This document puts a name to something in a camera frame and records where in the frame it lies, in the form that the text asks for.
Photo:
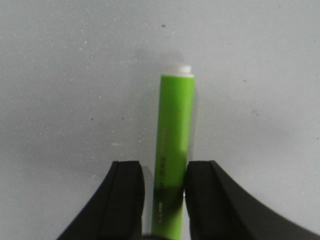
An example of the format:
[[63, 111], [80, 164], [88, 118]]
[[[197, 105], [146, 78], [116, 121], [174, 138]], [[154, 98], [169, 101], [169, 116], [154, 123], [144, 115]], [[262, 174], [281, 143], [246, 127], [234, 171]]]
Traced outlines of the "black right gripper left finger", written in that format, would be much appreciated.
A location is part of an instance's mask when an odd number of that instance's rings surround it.
[[114, 161], [103, 182], [60, 240], [139, 240], [145, 200], [138, 161]]

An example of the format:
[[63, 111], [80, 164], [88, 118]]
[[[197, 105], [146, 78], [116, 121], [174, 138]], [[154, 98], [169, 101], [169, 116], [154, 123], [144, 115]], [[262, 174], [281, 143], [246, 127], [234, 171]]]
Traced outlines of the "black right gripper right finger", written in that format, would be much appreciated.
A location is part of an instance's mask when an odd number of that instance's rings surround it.
[[188, 163], [185, 202], [192, 240], [318, 240], [245, 191], [214, 161]]

